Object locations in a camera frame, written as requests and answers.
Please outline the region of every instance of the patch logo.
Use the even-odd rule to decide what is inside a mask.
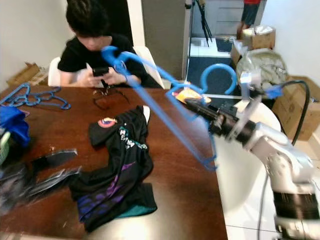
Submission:
[[[98,121],[98,125],[102,128],[110,128],[117,123],[117,120],[114,118],[106,117]]]

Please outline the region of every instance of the red shirt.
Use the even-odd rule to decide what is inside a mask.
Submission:
[[[259,4],[261,0],[244,0],[244,4]]]

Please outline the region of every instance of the wooden table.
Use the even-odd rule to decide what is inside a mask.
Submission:
[[[3,92],[1,99],[13,89]],[[32,87],[31,91],[48,89],[38,86]],[[113,99],[118,103],[108,110],[101,110],[93,104],[93,90],[89,88],[62,88],[56,94],[71,104],[69,110],[46,106],[20,107],[30,112],[26,121],[31,137],[30,147],[23,151],[21,159],[28,162],[52,150],[76,148],[77,157],[42,174],[50,175],[60,169],[77,166],[82,166],[85,171],[106,166],[108,151],[105,147],[95,149],[90,145],[88,126],[89,123],[113,117],[143,104],[132,89],[121,91],[129,98],[130,104],[122,97],[114,95]],[[202,120],[184,122],[164,97],[165,90],[148,89],[148,92],[165,112],[192,136],[203,154],[211,156],[210,140]],[[154,213],[115,219],[86,235],[84,226],[78,221],[76,203],[72,201],[66,187],[3,216],[0,231],[73,239],[227,239],[216,173],[205,170],[153,112],[148,124],[147,144],[154,169],[144,182],[152,183],[153,186],[158,206]]]

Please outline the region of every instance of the blue cloth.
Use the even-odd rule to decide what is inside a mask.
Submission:
[[[30,141],[26,115],[14,106],[0,106],[0,128],[11,133],[12,138],[23,147]]]

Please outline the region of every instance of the black hair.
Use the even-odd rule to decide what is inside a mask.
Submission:
[[[68,0],[66,20],[81,37],[108,36],[110,23],[107,11],[98,0]]]

